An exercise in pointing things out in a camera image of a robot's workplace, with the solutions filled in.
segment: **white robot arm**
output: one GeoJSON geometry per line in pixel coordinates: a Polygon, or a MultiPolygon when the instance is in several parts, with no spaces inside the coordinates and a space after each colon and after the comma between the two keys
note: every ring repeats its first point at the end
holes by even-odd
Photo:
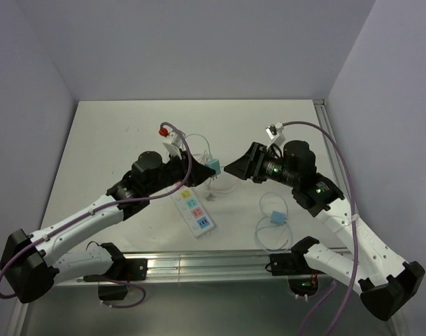
{"type": "Polygon", "coordinates": [[[163,163],[157,152],[144,152],[121,181],[85,209],[29,235],[18,230],[9,236],[1,257],[0,281],[5,276],[15,294],[0,292],[0,298],[17,296],[22,303],[28,303],[69,279],[92,274],[121,279],[127,275],[127,261],[112,243],[81,253],[67,252],[97,232],[137,214],[150,204],[150,195],[177,182],[197,186],[215,175],[215,170],[198,163],[188,149],[180,149],[182,143],[187,145],[180,139],[182,132],[161,128],[159,133],[165,137],[168,162],[163,163]]]}
{"type": "MultiPolygon", "coordinates": [[[[359,263],[353,290],[374,316],[388,320],[415,295],[424,269],[418,262],[406,262],[391,250],[361,218],[351,218],[350,203],[331,180],[317,172],[315,154],[307,142],[289,141],[281,153],[284,126],[279,122],[267,127],[270,144],[253,142],[244,156],[224,170],[254,183],[271,179],[292,187],[297,203],[324,223],[351,253],[354,253],[351,223],[355,220],[359,263]]],[[[312,237],[297,242],[291,253],[270,255],[270,260],[274,276],[318,270],[347,286],[354,267],[352,260],[312,237]]]]}

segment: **power strip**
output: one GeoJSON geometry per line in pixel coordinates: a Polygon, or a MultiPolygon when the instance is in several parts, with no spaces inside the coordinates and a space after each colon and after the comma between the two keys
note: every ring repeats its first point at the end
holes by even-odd
{"type": "Polygon", "coordinates": [[[200,238],[215,229],[214,222],[191,188],[183,186],[171,194],[171,198],[194,237],[200,238]]]}

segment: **white table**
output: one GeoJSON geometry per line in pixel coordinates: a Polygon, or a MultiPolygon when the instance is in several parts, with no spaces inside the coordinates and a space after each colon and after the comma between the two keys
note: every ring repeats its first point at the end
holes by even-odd
{"type": "MultiPolygon", "coordinates": [[[[278,121],[303,120],[318,125],[310,100],[228,101],[82,101],[64,150],[42,228],[86,207],[128,171],[143,151],[157,151],[166,157],[159,124],[169,121],[186,134],[203,134],[213,156],[222,165],[241,157],[252,141],[268,143],[265,126],[278,121]]],[[[284,130],[287,140],[308,141],[317,156],[318,171],[335,180],[319,131],[303,125],[284,130]]],[[[193,153],[206,144],[199,137],[188,138],[193,153]]],[[[218,188],[232,183],[223,174],[218,188]]],[[[223,251],[257,249],[253,233],[262,217],[260,197],[269,191],[282,195],[289,206],[288,223],[294,243],[311,235],[330,248],[343,244],[320,222],[296,204],[290,188],[267,181],[240,181],[236,190],[217,194],[214,202],[204,200],[204,186],[196,194],[217,225],[209,237],[195,239],[170,197],[151,201],[150,206],[124,223],[110,227],[90,240],[113,242],[122,251],[223,251]]],[[[274,244],[281,231],[265,230],[267,244],[274,244]]],[[[86,242],[72,251],[82,251],[86,242]]]]}

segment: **blue connector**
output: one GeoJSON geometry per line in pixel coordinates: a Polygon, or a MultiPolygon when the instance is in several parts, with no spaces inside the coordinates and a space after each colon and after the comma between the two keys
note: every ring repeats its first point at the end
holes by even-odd
{"type": "Polygon", "coordinates": [[[206,164],[205,164],[208,168],[214,169],[215,170],[215,175],[217,176],[220,174],[220,163],[218,159],[211,159],[209,160],[206,164]]]}
{"type": "Polygon", "coordinates": [[[286,216],[287,215],[285,215],[282,212],[273,211],[271,213],[270,223],[277,224],[277,225],[282,225],[282,224],[285,223],[286,216]]]}

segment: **white wall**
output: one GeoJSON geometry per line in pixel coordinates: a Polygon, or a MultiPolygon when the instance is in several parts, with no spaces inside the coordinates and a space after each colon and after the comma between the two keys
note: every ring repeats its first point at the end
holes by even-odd
{"type": "MultiPolygon", "coordinates": [[[[328,108],[361,214],[426,270],[426,0],[377,0],[328,108]]],[[[426,276],[405,311],[426,335],[426,276]]]]}
{"type": "Polygon", "coordinates": [[[112,100],[327,97],[374,0],[17,2],[75,97],[112,100]]]}
{"type": "MultiPolygon", "coordinates": [[[[0,0],[0,257],[11,232],[41,222],[74,108],[18,5],[0,0]]],[[[0,335],[13,305],[0,300],[0,335]]]]}

